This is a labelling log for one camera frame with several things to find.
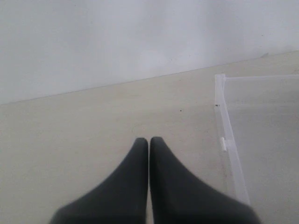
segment clear plastic box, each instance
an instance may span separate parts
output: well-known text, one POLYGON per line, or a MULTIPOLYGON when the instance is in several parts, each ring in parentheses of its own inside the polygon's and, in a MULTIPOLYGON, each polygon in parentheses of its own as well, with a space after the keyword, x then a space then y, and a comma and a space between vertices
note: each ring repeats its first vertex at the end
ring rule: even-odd
POLYGON ((265 224, 299 223, 299 75, 215 76, 235 197, 265 224))

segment plastic container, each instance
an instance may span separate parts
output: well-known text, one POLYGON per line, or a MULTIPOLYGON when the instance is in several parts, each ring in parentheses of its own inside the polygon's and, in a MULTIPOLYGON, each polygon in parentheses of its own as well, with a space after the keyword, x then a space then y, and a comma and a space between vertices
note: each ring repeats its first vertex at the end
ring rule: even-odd
POLYGON ((299 75, 215 76, 235 196, 265 224, 299 223, 299 75))

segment white wall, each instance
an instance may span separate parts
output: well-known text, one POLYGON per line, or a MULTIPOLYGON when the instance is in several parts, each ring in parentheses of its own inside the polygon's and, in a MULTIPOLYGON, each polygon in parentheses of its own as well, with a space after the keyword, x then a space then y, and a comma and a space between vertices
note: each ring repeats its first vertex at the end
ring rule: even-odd
POLYGON ((0 1, 0 104, 299 49, 297 0, 0 1))

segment beige floor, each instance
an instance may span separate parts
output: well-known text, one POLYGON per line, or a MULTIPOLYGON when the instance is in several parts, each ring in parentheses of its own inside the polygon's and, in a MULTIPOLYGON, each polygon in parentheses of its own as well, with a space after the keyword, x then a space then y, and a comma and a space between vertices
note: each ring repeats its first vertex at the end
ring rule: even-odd
POLYGON ((214 118, 217 73, 299 73, 299 52, 0 106, 0 223, 47 223, 104 180, 140 136, 163 136, 196 176, 229 192, 214 118))

